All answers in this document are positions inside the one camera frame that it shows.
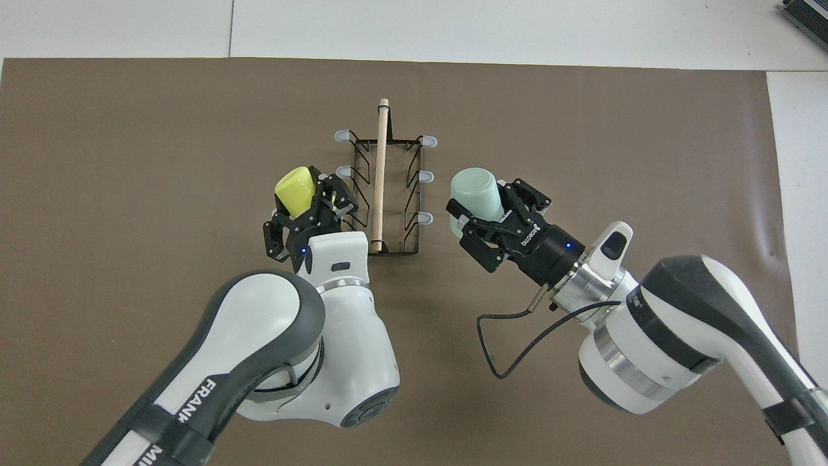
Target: black wire rack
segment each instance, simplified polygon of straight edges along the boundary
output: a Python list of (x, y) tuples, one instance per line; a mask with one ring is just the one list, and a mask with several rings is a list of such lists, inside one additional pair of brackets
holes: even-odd
[[(360, 208), (356, 212), (349, 213), (343, 219), (343, 223), (351, 230), (364, 231), (368, 228), (368, 219), (371, 218), (371, 202), (365, 196), (364, 188), (370, 186), (372, 163), (368, 158), (372, 145), (377, 145), (377, 139), (363, 139), (350, 129), (337, 131), (334, 139), (340, 142), (347, 142), (354, 146), (354, 163), (336, 169), (339, 177), (349, 179), (350, 187), (357, 197)], [(433, 148), (437, 145), (437, 139), (433, 136), (422, 134), (414, 139), (396, 139), (393, 137), (391, 111), (388, 111), (388, 135), (387, 145), (397, 145), (405, 148), (405, 154), (411, 158), (406, 170), (406, 193), (408, 199), (402, 209), (402, 248), (390, 250), (384, 240), (375, 240), (380, 244), (379, 251), (371, 251), (369, 255), (414, 255), (420, 250), (420, 227), (429, 225), (434, 221), (434, 216), (421, 209), (422, 185), (434, 181), (434, 173), (422, 169), (422, 149)]]

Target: silver ring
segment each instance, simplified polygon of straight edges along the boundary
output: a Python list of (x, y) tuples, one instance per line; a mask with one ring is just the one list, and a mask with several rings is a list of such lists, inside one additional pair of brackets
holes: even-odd
[(615, 345), (606, 325), (596, 328), (593, 335), (595, 346), (598, 347), (601, 357), (609, 368), (615, 372), (615, 375), (630, 388), (654, 401), (664, 401), (675, 393), (674, 390), (659, 384), (635, 367)]
[(356, 277), (348, 277), (345, 279), (336, 279), (331, 280), (330, 282), (325, 282), (316, 287), (316, 292), (319, 294), (323, 294), (325, 291), (331, 291), (334, 288), (339, 288), (341, 286), (361, 286), (363, 288), (371, 289), (368, 286), (368, 282), (363, 279), (358, 279)]

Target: wooden dowel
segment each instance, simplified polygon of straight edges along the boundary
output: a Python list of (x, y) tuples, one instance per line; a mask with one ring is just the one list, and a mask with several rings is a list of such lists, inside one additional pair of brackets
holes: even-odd
[(385, 189), (385, 147), (388, 144), (388, 99), (379, 100), (379, 126), (377, 128), (377, 168), (373, 189), (373, 235), (371, 249), (383, 247), (383, 190)]

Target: brown table surface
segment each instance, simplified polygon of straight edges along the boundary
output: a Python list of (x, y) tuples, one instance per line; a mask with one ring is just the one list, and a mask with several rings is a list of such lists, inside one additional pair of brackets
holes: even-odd
[[(6, 60), (0, 90), (0, 462), (76, 464), (183, 346), (209, 296), (264, 255), (273, 184), (352, 160), (333, 133), (435, 135), (421, 253), (371, 258), (402, 374), (393, 406), (351, 430), (232, 420), (222, 464), (786, 464), (722, 365), (649, 415), (578, 376), (573, 323), (497, 381), (474, 330), (536, 291), (486, 274), (444, 210), (469, 166), (522, 177), (546, 218), (589, 244), (635, 230), (638, 278), (666, 256), (736, 271), (795, 346), (764, 73), (276, 59)], [(493, 324), (504, 365), (559, 313)]]

